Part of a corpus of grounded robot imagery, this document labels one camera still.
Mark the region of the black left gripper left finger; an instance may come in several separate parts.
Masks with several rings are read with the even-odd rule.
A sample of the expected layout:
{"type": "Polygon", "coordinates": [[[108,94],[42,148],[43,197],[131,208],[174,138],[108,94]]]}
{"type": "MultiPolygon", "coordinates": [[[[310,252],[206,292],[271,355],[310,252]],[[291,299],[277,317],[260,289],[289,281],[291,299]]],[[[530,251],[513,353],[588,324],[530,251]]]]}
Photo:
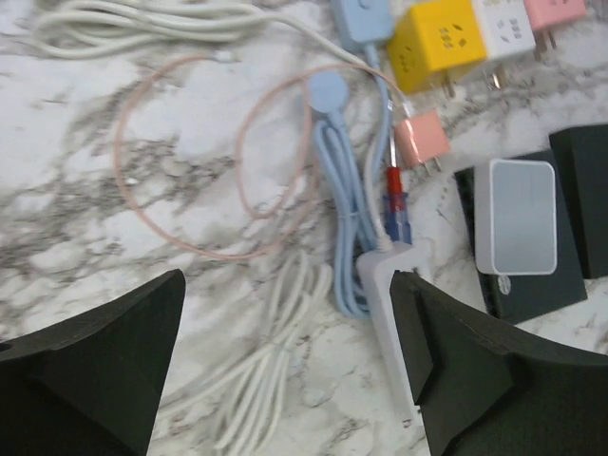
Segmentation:
{"type": "Polygon", "coordinates": [[[2,454],[146,454],[184,297],[169,271],[2,343],[2,454]]]}

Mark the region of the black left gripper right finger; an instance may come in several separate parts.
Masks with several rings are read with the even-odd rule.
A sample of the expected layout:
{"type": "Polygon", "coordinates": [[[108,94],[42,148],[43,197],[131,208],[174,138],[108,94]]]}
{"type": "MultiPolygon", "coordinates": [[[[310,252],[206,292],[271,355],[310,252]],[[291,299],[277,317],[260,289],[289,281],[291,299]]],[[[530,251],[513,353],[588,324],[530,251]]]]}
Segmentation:
{"type": "Polygon", "coordinates": [[[607,358],[525,332],[414,273],[390,297],[433,455],[604,455],[607,358]]]}

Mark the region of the small pink plug adapter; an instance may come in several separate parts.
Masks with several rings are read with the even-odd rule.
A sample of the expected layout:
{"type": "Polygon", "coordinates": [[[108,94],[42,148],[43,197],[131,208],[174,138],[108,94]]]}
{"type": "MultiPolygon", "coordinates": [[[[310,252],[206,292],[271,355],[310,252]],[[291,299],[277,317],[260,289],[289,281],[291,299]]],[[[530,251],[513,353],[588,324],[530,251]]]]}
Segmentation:
{"type": "Polygon", "coordinates": [[[397,121],[392,128],[397,150],[407,169],[423,166],[430,173],[434,164],[442,171],[440,158],[450,149],[438,113],[431,109],[397,121]]]}

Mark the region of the yellow cube socket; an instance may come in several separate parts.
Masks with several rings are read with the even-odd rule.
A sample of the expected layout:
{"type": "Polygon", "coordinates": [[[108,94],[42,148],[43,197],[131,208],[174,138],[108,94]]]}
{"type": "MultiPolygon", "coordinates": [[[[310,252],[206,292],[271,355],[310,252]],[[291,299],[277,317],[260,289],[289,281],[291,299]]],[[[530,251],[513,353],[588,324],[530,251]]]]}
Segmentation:
{"type": "Polygon", "coordinates": [[[451,86],[486,57],[469,1],[427,1],[411,6],[387,42],[396,84],[406,94],[451,86]]]}

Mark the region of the white tiger cube socket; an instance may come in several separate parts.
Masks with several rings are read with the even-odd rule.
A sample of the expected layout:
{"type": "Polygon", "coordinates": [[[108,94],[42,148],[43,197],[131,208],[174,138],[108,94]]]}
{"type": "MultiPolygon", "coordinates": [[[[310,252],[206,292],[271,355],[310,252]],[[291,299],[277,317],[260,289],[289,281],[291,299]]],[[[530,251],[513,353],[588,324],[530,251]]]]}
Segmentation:
{"type": "Polygon", "coordinates": [[[507,84],[505,68],[531,53],[536,42],[522,0],[471,1],[484,41],[485,60],[476,69],[496,89],[507,84]]]}

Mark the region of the light blue power strip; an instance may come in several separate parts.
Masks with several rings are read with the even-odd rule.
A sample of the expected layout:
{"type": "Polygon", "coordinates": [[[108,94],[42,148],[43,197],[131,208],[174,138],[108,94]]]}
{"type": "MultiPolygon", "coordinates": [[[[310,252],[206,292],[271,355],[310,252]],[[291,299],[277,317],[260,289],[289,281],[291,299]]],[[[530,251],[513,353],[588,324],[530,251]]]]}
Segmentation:
{"type": "Polygon", "coordinates": [[[387,0],[331,0],[330,7],[343,49],[357,53],[383,44],[394,31],[387,0]]]}

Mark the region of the blue red screwdriver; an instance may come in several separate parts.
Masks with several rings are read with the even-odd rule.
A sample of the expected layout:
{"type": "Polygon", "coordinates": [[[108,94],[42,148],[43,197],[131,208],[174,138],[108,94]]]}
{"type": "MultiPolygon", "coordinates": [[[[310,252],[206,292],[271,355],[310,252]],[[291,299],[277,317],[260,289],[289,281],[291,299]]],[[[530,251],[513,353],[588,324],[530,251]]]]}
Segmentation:
{"type": "Polygon", "coordinates": [[[408,194],[403,189],[401,169],[397,163],[394,134],[389,136],[389,164],[386,170],[385,228],[392,241],[412,244],[407,205],[408,194]]]}

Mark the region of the black flat block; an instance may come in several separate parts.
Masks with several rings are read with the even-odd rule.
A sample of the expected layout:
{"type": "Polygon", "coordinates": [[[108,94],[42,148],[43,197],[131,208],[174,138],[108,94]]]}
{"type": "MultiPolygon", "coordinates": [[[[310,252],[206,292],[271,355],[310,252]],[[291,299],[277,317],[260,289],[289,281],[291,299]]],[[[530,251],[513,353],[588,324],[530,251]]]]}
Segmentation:
{"type": "Polygon", "coordinates": [[[549,135],[583,276],[607,276],[607,125],[549,135]]]}

